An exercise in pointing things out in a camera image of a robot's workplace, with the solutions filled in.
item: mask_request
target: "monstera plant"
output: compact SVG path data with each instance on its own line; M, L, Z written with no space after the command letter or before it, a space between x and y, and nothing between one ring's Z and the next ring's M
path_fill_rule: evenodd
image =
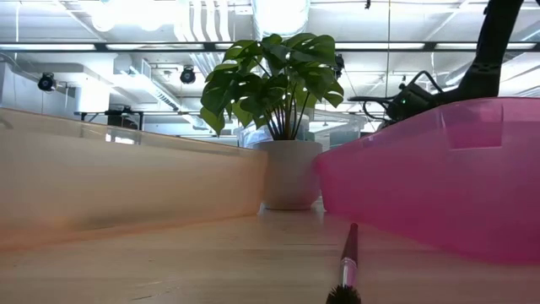
M224 115L230 119L234 114L244 127L266 125L274 140L293 140L305 108L323 100L333 106L343 101L334 66L335 41L328 35L237 41L207 76L201 118L217 134L224 128Z

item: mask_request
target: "white plant pot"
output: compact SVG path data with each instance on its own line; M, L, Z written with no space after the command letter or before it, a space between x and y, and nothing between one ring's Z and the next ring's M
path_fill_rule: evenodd
M253 148L268 153L263 195L266 208L309 209L321 192L311 162L322 152L322 145L299 140L278 140L258 143Z

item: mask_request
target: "table surface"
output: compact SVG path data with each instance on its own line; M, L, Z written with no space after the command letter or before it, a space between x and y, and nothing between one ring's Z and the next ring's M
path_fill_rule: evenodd
M107 239L0 253L5 303L324 303L349 222L263 211ZM364 304L540 303L540 266L467 260L359 227Z

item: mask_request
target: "paintbrush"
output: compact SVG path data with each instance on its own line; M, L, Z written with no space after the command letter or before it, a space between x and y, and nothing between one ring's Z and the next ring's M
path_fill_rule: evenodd
M339 285L330 291L327 304L360 304L360 295L354 288L358 271L358 225L351 224L343 249L339 268Z

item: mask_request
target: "pink plastic bin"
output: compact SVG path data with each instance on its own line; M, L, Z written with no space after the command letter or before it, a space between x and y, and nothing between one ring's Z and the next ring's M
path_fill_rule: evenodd
M315 160L326 210L496 263L540 263L540 99L441 106Z

